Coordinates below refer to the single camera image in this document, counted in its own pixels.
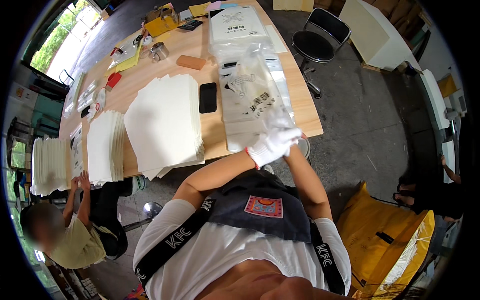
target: calculator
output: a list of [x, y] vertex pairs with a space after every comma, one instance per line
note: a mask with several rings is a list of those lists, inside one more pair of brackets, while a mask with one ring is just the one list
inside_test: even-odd
[[187, 23], [183, 24], [182, 26], [178, 26], [177, 28], [192, 31], [193, 29], [200, 26], [202, 23], [203, 23], [202, 21], [198, 21], [198, 20], [189, 20], [187, 21]]

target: wooden pallet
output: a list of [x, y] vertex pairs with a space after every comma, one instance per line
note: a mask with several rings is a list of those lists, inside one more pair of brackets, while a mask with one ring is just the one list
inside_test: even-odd
[[384, 69], [380, 69], [380, 68], [377, 68], [377, 67], [368, 65], [368, 64], [365, 63], [365, 61], [362, 61], [362, 62], [360, 63], [360, 65], [361, 65], [362, 68], [364, 68], [364, 69], [368, 69], [368, 70], [372, 70], [372, 71], [377, 71], [377, 72], [380, 72], [380, 73], [383, 73], [383, 74], [389, 74], [389, 73], [391, 73], [390, 71], [387, 71], [387, 70], [384, 70]]
[[[353, 41], [349, 38], [347, 40], [347, 43], [349, 43], [353, 48], [355, 48], [355, 52], [358, 53], [356, 47], [355, 47], [355, 44], [353, 43]], [[365, 63], [365, 61], [363, 60], [360, 65], [362, 66], [362, 68], [365, 68], [365, 69], [368, 69], [368, 70], [372, 70], [372, 71], [377, 71], [377, 72], [380, 72], [380, 73], [384, 73], [384, 74], [388, 74], [390, 73], [390, 71], [387, 71], [387, 70], [384, 70], [384, 69], [380, 69], [380, 68], [377, 68], [377, 67], [374, 67], [374, 66], [371, 66], [371, 65], [368, 65]]]

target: yellow shirt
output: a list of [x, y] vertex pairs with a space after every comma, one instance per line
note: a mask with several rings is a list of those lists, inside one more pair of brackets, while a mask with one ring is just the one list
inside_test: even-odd
[[107, 254], [95, 228], [88, 230], [76, 217], [72, 218], [65, 230], [62, 242], [50, 252], [50, 258], [67, 269], [83, 268], [96, 263], [105, 255]]

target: green foliage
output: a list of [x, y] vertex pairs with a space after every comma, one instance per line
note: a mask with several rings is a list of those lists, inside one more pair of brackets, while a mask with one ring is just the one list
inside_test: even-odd
[[[74, 8], [73, 5], [70, 5], [69, 8], [72, 11], [76, 12], [84, 6], [88, 7], [90, 6], [90, 4], [86, 2], [86, 0], [79, 0], [77, 2], [76, 8]], [[62, 24], [65, 28], [71, 31], [78, 23], [78, 20], [69, 10], [65, 10], [60, 19], [58, 20], [58, 23]], [[53, 58], [55, 57], [63, 41], [67, 38], [69, 34], [69, 32], [65, 30], [65, 28], [57, 25], [57, 27], [53, 29], [52, 33], [48, 36], [45, 43], [43, 43], [42, 48], [40, 48], [40, 50], [37, 51], [35, 55], [33, 55], [32, 61], [30, 62], [30, 65], [32, 67], [43, 73], [47, 73], [47, 70], [52, 63]]]
[[15, 196], [15, 192], [13, 191], [13, 183], [14, 182], [15, 182], [15, 172], [7, 170], [8, 201], [12, 201], [12, 202], [17, 201], [17, 197]]
[[55, 285], [55, 281], [49, 276], [45, 274], [43, 271], [36, 271], [35, 272], [36, 276], [40, 280], [40, 282], [43, 284], [44, 287], [49, 288]]
[[17, 231], [17, 237], [24, 236], [22, 226], [20, 225], [20, 214], [15, 207], [10, 207], [10, 215], [13, 216], [12, 222], [15, 230]]
[[15, 141], [12, 148], [12, 167], [25, 168], [25, 144]]
[[18, 239], [20, 241], [20, 244], [22, 245], [22, 248], [24, 249], [25, 256], [27, 257], [28, 261], [30, 262], [31, 265], [36, 265], [38, 264], [38, 259], [35, 256], [35, 251], [30, 246], [30, 244], [25, 241], [23, 238]]

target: black apron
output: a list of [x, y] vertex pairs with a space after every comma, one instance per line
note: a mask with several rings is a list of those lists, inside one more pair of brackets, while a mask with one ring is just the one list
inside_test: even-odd
[[345, 284], [332, 252], [316, 224], [306, 215], [295, 188], [264, 170], [250, 170], [213, 192], [191, 217], [152, 248], [135, 267], [145, 285], [205, 222], [312, 243], [331, 292], [344, 295]]

